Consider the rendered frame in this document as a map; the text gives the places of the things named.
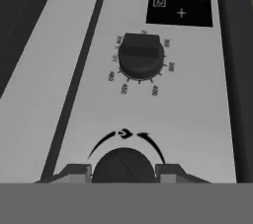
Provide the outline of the black oven temperature knob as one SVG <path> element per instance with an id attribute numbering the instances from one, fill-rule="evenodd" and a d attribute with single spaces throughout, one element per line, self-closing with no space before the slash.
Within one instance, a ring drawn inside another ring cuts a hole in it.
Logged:
<path id="1" fill-rule="evenodd" d="M 164 49 L 159 35 L 126 33 L 118 56 L 121 70 L 132 79 L 142 80 L 158 74 Z"/>

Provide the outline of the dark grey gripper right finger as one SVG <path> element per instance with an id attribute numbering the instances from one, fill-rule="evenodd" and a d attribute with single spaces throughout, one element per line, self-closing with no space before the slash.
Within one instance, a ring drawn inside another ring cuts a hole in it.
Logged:
<path id="1" fill-rule="evenodd" d="M 156 164 L 157 181 L 161 184 L 207 184 L 208 181 L 187 174 L 179 164 Z"/>

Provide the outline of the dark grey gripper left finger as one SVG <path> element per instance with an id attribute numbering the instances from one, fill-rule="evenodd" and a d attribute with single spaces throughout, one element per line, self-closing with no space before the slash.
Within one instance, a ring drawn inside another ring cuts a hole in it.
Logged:
<path id="1" fill-rule="evenodd" d="M 38 184 L 88 184 L 92 181 L 90 164 L 68 164 L 58 174 L 38 181 Z"/>

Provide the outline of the grey stove with black panel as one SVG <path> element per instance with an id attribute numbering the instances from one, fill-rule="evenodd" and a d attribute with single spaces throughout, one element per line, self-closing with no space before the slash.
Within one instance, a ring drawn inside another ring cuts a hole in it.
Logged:
<path id="1" fill-rule="evenodd" d="M 247 179 L 231 29 L 252 24 L 250 0 L 46 0 L 12 29 L 19 55 L 0 95 L 0 184 L 30 184 L 117 148 L 179 164 L 213 184 Z M 163 66 L 132 79 L 124 35 L 159 35 Z"/>

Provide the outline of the black round stove knob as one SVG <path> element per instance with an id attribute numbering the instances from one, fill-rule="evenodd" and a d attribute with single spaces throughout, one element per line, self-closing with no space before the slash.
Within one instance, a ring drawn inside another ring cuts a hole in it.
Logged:
<path id="1" fill-rule="evenodd" d="M 117 148 L 105 154 L 92 176 L 96 184 L 149 184 L 155 180 L 150 161 L 132 148 Z"/>

